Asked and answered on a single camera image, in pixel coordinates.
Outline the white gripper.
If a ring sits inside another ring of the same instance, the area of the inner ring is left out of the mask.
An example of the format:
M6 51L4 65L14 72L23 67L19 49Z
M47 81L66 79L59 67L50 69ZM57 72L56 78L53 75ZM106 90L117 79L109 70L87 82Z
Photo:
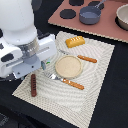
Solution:
M0 77L19 79L41 67L41 62L56 53L55 35L46 33L31 43L13 45L0 39Z

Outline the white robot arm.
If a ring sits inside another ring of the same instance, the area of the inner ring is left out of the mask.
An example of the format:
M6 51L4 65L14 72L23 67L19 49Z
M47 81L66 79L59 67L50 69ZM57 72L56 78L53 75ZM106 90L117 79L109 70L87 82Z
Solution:
M38 36L32 0L0 0L0 77L18 79L56 53L55 35Z

